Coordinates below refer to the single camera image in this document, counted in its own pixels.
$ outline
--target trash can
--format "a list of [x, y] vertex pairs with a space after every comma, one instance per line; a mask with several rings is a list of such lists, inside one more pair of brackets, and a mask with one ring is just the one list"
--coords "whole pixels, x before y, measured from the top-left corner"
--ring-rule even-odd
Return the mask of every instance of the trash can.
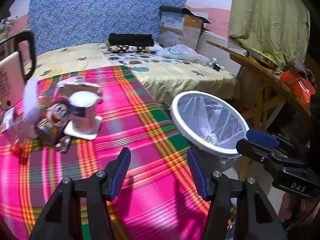
[[173, 99], [170, 113], [190, 144], [211, 155], [213, 169], [225, 171], [241, 156], [236, 143], [246, 138], [249, 127], [227, 102], [207, 93], [187, 91]]

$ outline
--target paper cup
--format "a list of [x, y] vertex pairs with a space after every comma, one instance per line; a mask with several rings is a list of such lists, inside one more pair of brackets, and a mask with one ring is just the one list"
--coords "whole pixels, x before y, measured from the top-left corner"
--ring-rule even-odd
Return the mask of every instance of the paper cup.
[[90, 133], [94, 128], [99, 98], [89, 91], [79, 91], [69, 97], [71, 120], [79, 132]]

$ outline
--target cartoon eye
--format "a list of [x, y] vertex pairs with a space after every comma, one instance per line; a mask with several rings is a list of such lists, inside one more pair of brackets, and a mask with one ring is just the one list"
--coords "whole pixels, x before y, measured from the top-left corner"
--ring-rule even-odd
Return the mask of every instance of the cartoon eye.
[[61, 106], [57, 105], [53, 109], [55, 112], [59, 112], [61, 110]]
[[61, 113], [60, 113], [60, 117], [61, 117], [61, 118], [65, 118], [66, 115], [67, 115], [67, 113], [68, 113], [68, 112], [67, 112], [66, 110], [62, 110]]

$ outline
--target orange plastic bag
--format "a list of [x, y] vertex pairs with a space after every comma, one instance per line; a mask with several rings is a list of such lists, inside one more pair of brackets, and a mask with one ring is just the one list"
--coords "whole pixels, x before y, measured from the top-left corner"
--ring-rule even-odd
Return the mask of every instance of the orange plastic bag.
[[311, 83], [302, 78], [298, 73], [283, 72], [280, 80], [302, 101], [306, 107], [310, 107], [310, 96], [316, 93]]

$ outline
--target blue floral headboard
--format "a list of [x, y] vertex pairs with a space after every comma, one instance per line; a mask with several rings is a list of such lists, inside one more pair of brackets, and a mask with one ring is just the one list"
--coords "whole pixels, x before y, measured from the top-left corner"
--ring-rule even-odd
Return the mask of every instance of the blue floral headboard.
[[159, 6], [186, 0], [31, 0], [28, 27], [37, 55], [62, 47], [105, 42], [110, 33], [160, 32]]

